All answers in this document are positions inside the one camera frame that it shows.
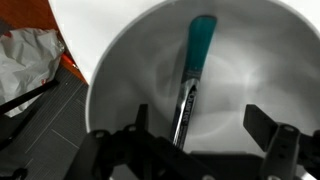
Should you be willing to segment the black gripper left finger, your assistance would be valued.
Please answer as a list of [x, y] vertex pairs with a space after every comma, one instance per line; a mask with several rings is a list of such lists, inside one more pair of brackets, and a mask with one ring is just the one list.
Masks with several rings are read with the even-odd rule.
[[120, 165], [139, 180], [216, 180], [216, 174], [199, 160], [149, 133], [148, 120], [148, 105], [141, 104], [133, 124], [114, 134], [88, 133], [64, 180], [109, 180]]

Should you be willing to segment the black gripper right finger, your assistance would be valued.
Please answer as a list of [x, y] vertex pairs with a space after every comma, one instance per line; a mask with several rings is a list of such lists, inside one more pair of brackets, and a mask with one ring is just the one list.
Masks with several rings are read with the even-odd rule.
[[320, 180], [320, 137], [303, 134], [287, 123], [275, 122], [255, 104], [247, 104], [243, 126], [266, 153], [258, 173], [259, 180], [300, 180], [297, 166]]

